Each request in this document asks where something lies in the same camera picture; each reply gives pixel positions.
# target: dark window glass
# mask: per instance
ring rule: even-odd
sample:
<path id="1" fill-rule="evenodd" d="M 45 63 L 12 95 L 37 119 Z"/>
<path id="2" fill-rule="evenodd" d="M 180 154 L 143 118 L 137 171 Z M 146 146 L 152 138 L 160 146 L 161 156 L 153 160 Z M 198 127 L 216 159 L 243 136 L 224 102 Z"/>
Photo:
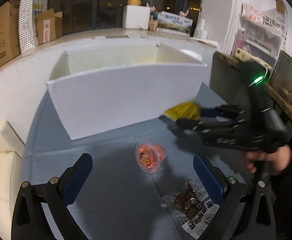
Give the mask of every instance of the dark window glass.
<path id="1" fill-rule="evenodd" d="M 201 0 L 189 0 L 189 5 L 188 5 L 189 14 L 187 18 L 190 18 L 193 20 L 193 28 L 192 28 L 192 32 L 190 33 L 190 36 L 193 36 L 193 33 L 195 31 L 199 12 L 200 12 L 200 6 L 201 6 Z"/>
<path id="2" fill-rule="evenodd" d="M 49 0 L 49 9 L 63 11 L 63 31 L 89 29 L 91 26 L 91 0 Z"/>
<path id="3" fill-rule="evenodd" d="M 174 12 L 176 0 L 141 0 L 142 6 L 148 2 L 150 6 L 155 6 L 158 11 Z M 97 25 L 103 27 L 121 27 L 123 21 L 124 6 L 127 0 L 99 0 L 97 12 Z"/>

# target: bolt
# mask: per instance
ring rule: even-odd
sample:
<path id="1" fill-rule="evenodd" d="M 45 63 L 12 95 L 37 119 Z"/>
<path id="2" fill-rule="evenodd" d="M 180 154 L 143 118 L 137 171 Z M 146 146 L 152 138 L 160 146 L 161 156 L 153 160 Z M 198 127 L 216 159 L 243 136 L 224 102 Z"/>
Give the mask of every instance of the bolt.
<path id="1" fill-rule="evenodd" d="M 27 181 L 24 181 L 23 183 L 22 183 L 22 187 L 27 187 L 28 186 L 28 182 Z"/>
<path id="2" fill-rule="evenodd" d="M 50 183 L 51 184 L 56 184 L 58 182 L 58 178 L 57 177 L 53 177 L 53 178 L 51 178 L 51 180 L 50 180 Z"/>
<path id="3" fill-rule="evenodd" d="M 262 180 L 260 180 L 260 181 L 258 182 L 258 185 L 259 185 L 260 187 L 264 187 L 266 184 L 265 184 Z"/>
<path id="4" fill-rule="evenodd" d="M 231 183 L 231 184 L 235 184 L 237 182 L 237 180 L 234 178 L 234 177 L 228 177 L 228 181 Z"/>

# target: white box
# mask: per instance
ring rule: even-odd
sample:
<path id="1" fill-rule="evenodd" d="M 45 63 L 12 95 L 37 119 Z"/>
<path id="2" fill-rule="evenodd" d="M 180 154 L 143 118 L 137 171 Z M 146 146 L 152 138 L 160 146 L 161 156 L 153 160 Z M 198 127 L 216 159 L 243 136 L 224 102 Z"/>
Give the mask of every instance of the white box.
<path id="1" fill-rule="evenodd" d="M 123 13 L 123 28 L 129 30 L 148 30 L 150 7 L 126 5 Z"/>
<path id="2" fill-rule="evenodd" d="M 68 135 L 79 139 L 194 99 L 204 73 L 204 64 L 169 46 L 121 39 L 64 53 L 47 84 Z"/>

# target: beige sofa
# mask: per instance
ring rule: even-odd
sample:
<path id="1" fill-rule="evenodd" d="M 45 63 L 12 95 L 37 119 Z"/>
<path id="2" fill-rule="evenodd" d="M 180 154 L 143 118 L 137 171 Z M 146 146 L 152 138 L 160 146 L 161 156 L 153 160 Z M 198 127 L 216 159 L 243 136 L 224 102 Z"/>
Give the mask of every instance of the beige sofa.
<path id="1" fill-rule="evenodd" d="M 24 144 L 7 121 L 0 123 L 0 237 L 11 239 L 15 200 L 20 187 Z"/>

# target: human hand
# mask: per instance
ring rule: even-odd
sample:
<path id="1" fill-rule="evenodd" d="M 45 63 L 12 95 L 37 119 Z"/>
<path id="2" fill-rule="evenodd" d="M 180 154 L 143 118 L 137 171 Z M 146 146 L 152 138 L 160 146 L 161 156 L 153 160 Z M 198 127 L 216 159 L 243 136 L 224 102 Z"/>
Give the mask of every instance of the human hand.
<path id="1" fill-rule="evenodd" d="M 268 161 L 272 162 L 273 175 L 279 175 L 286 167 L 288 167 L 292 152 L 289 146 L 279 147 L 275 153 L 267 154 L 265 152 L 247 152 L 247 159 L 249 163 L 247 164 L 247 169 L 251 173 L 257 171 L 256 167 L 253 165 L 252 161 Z"/>

